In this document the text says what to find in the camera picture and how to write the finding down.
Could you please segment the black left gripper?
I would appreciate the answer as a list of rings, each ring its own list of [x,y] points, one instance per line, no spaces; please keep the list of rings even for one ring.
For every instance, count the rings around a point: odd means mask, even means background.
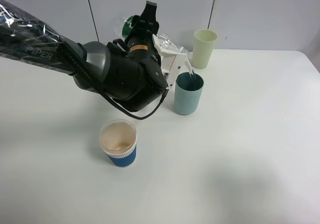
[[[147,0],[142,14],[132,16],[132,29],[124,41],[129,47],[130,59],[160,59],[153,43],[153,34],[156,35],[159,30],[156,9],[157,4]]]

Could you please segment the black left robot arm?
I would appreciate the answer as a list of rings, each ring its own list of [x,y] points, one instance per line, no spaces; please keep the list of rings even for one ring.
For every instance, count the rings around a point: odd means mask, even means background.
[[[166,98],[168,83],[153,42],[159,30],[156,3],[147,1],[133,17],[126,39],[107,44],[74,42],[5,0],[0,9],[2,57],[72,76],[79,88],[100,94],[130,117]]]

